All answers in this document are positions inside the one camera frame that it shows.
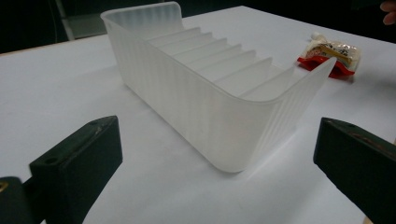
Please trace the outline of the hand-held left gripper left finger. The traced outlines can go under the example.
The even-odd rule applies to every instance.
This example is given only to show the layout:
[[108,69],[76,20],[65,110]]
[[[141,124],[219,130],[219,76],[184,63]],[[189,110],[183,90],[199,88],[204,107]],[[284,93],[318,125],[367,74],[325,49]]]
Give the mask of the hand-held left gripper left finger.
[[118,118],[88,122],[30,163],[35,219],[82,224],[121,163]]

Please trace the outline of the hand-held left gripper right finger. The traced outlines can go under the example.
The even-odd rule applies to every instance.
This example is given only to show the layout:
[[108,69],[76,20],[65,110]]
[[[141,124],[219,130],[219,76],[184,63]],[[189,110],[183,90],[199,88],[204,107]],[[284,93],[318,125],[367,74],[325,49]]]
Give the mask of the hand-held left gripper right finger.
[[374,224],[396,224],[396,146],[338,119],[320,121],[313,162]]

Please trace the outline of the red and white snack packet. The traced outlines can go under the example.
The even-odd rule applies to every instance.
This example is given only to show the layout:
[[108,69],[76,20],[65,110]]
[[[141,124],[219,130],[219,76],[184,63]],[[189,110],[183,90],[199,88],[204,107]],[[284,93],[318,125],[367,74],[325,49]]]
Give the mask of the red and white snack packet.
[[361,60],[361,50],[344,42],[329,40],[325,35],[314,32],[297,61],[307,70],[313,70],[330,58],[335,58],[336,63],[329,77],[350,77],[356,73]]

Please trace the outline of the translucent white plastic organizer bin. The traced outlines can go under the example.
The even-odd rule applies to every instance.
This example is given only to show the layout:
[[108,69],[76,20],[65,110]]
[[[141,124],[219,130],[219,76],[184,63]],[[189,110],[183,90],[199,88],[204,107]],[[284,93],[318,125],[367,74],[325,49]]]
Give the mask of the translucent white plastic organizer bin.
[[300,75],[187,28],[176,2],[102,13],[123,82],[221,171],[237,173],[288,136],[332,71]]

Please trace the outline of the grey metal stand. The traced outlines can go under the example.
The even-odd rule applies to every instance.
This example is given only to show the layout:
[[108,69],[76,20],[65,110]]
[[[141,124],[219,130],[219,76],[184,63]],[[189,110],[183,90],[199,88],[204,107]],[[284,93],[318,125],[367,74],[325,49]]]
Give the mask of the grey metal stand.
[[106,33],[106,27],[99,14],[68,16],[64,10],[62,0],[54,1],[69,40],[104,35]]

